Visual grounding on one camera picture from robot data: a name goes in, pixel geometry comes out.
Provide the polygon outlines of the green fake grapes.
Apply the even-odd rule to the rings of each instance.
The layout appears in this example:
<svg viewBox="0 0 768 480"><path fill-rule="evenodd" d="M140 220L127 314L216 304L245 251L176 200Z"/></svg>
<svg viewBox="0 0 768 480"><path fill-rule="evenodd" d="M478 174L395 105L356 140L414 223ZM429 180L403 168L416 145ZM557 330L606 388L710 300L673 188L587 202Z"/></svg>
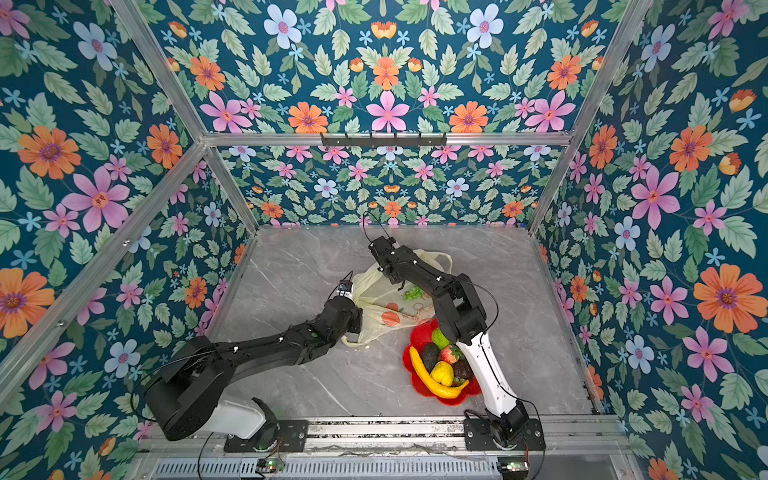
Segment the green fake grapes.
<svg viewBox="0 0 768 480"><path fill-rule="evenodd" d="M416 302L420 300L423 296L424 296L423 290L417 286L413 286L404 293L403 298L407 302Z"/></svg>

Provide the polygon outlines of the yellow plastic fruit-print bag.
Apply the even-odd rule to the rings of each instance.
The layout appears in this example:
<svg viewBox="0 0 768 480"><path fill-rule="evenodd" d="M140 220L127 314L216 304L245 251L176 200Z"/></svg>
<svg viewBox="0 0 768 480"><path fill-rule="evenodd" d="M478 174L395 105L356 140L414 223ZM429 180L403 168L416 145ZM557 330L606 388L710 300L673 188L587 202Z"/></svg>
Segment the yellow plastic fruit-print bag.
<svg viewBox="0 0 768 480"><path fill-rule="evenodd" d="M364 347L379 337L403 328L413 328L432 320L435 314L433 301L424 291L416 302L404 300L404 293L416 286L411 282L391 284L372 266L353 277L353 300L362 309L362 331L357 342L342 338L353 348Z"/></svg>

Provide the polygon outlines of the red flower-shaped plate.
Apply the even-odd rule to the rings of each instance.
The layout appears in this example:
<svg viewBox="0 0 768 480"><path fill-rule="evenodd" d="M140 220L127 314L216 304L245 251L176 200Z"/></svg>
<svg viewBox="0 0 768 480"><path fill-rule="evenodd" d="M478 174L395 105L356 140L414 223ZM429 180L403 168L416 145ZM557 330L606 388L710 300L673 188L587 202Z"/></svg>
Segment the red flower-shaped plate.
<svg viewBox="0 0 768 480"><path fill-rule="evenodd" d="M435 401L449 407L457 407L464 404L468 398L477 397L482 393L478 381L475 378L470 379L468 385L460 392L456 398L442 398L435 395L428 389L428 387L417 374L411 361L410 348L413 347L419 354L421 354L426 346L433 344L432 333L437 329L438 323L436 319L414 327L410 333L409 344L402 353L402 364L405 370L410 374L412 388L419 395L426 398L432 398Z"/></svg>

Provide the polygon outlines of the dark fake avocado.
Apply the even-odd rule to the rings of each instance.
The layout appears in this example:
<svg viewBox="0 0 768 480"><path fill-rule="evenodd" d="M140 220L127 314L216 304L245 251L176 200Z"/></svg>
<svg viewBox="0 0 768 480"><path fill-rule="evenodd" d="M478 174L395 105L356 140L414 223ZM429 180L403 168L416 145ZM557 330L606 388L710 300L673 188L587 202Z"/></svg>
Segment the dark fake avocado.
<svg viewBox="0 0 768 480"><path fill-rule="evenodd" d="M432 372L440 360L440 352L441 349L432 342L427 343L421 350L420 358L428 373Z"/></svg>

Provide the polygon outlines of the red fake strawberry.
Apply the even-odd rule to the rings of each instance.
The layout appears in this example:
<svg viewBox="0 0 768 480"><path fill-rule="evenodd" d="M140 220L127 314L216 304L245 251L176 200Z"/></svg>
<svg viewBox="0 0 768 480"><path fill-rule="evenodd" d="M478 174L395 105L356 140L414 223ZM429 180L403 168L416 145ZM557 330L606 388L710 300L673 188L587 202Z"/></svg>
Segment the red fake strawberry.
<svg viewBox="0 0 768 480"><path fill-rule="evenodd" d="M439 354L439 360L450 365L454 365L463 359L464 355L456 345L447 345Z"/></svg>

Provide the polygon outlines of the yellow fake lemon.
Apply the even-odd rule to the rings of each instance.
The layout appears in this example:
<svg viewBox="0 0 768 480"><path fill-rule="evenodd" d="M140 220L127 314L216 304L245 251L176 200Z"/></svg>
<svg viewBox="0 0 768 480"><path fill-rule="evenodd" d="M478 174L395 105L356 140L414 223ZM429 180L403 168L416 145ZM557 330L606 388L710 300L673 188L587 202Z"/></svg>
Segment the yellow fake lemon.
<svg viewBox="0 0 768 480"><path fill-rule="evenodd" d="M430 377L442 386L452 387L454 384L453 367L448 362L439 361L431 370Z"/></svg>

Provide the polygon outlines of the brown fake mangosteen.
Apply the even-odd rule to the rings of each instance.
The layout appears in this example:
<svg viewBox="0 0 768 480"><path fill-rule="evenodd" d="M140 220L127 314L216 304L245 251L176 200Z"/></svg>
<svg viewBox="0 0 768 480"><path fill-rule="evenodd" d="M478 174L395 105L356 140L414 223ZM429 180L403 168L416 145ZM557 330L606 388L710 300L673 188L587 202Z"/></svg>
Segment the brown fake mangosteen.
<svg viewBox="0 0 768 480"><path fill-rule="evenodd" d="M466 359L457 361L452 365L453 384L460 385L465 381L471 381L474 378L473 371Z"/></svg>

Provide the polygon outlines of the yellow fake banana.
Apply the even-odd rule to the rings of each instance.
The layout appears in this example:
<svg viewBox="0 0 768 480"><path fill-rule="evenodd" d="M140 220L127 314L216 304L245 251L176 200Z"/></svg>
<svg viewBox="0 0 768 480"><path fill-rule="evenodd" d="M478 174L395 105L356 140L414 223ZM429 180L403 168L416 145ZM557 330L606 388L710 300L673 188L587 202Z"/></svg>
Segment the yellow fake banana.
<svg viewBox="0 0 768 480"><path fill-rule="evenodd" d="M469 381L464 381L458 386L445 386L442 383L436 381L426 370L418 351L413 346L409 347L408 353L412 367L417 377L422 381L425 387L438 398L450 400L456 399L470 384Z"/></svg>

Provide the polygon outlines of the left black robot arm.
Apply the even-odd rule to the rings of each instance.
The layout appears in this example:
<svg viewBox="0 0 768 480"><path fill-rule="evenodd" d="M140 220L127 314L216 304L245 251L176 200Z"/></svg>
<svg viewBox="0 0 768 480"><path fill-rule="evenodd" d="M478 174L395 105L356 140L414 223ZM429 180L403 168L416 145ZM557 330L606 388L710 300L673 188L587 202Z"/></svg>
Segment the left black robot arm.
<svg viewBox="0 0 768 480"><path fill-rule="evenodd" d="M269 449L278 437L275 415L258 398L248 403L227 400L225 390L256 374L312 362L361 327L362 309L353 301L353 282L344 278L316 317L281 333L234 342L194 338L152 375L142 397L169 441L202 431Z"/></svg>

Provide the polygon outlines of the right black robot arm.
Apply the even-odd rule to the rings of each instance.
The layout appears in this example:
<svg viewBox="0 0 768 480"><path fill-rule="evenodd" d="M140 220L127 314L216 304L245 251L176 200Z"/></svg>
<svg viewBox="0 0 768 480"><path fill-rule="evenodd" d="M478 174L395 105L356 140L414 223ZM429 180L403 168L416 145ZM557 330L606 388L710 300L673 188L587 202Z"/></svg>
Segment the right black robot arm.
<svg viewBox="0 0 768 480"><path fill-rule="evenodd" d="M494 442L503 449L515 446L523 438L529 415L493 353L476 285L464 274L431 266L392 237L371 240L368 248L391 283L411 283L432 299L438 327L463 352L479 383Z"/></svg>

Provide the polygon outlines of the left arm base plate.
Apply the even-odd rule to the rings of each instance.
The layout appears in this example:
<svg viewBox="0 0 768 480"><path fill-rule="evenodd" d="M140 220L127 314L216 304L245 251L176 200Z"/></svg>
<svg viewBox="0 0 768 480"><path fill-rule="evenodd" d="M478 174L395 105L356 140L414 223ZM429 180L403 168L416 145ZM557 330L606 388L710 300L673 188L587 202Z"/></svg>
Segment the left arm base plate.
<svg viewBox="0 0 768 480"><path fill-rule="evenodd" d="M300 453L308 439L307 420L268 421L249 439L226 440L226 453Z"/></svg>

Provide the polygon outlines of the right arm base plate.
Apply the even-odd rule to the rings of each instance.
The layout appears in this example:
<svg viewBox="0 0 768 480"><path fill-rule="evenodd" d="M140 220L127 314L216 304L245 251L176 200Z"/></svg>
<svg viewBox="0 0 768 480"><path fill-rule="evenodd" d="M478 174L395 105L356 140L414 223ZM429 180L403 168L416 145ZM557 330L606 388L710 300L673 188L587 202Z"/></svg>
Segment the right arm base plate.
<svg viewBox="0 0 768 480"><path fill-rule="evenodd" d="M468 451L544 452L546 441L541 422L513 412L497 418L474 410L464 411L465 448Z"/></svg>

